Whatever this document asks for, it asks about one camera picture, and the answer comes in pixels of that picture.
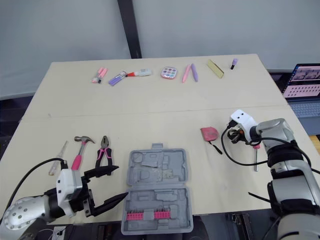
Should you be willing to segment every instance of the laptop keyboard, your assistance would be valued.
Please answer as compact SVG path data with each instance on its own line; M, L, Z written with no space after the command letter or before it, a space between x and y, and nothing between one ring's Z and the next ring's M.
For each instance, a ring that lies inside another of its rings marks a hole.
M298 118L320 117L320 102L290 105Z

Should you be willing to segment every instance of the robotic arm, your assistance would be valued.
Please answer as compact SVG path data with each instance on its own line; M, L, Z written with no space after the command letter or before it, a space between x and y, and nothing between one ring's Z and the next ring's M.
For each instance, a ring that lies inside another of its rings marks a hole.
M238 135L228 135L233 143L262 141L265 147L273 179L267 184L270 204L281 217L277 239L320 239L320 188L287 122L279 118L257 124L242 110L234 112L230 120L229 128L240 127Z
M88 188L90 178L109 174L117 166L101 166L84 172L64 168L56 181L56 188L42 196L24 197L12 204L2 217L1 240L33 240L39 230L64 215L72 217L84 210L86 217L100 215L120 203L127 192L105 200L95 207L92 191Z

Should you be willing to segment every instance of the laptop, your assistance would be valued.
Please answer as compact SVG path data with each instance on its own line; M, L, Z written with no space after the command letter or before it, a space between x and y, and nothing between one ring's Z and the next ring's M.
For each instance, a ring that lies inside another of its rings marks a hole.
M320 63L297 64L283 96L309 136L320 134Z

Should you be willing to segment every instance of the laptop screen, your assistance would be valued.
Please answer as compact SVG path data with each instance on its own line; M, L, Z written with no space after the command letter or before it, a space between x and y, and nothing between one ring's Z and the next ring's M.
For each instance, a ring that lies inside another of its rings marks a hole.
M320 63L297 64L282 93L287 100L320 99Z

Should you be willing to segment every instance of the hammer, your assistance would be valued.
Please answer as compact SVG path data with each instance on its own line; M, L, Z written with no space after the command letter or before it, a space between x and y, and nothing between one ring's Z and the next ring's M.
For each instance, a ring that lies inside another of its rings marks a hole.
M74 137L74 140L75 140L76 142L81 142L81 147L80 147L80 150L79 150L78 155L77 155L77 156L75 157L75 159L73 160L71 169L72 169L72 170L79 170L80 165L81 165L81 161L82 161L82 155L83 155L83 152L84 152L84 149L85 149L85 145L87 144L87 142L93 142L93 143L95 143L95 141L93 141L93 140L92 140L90 137L88 137L88 136L75 136L75 137Z

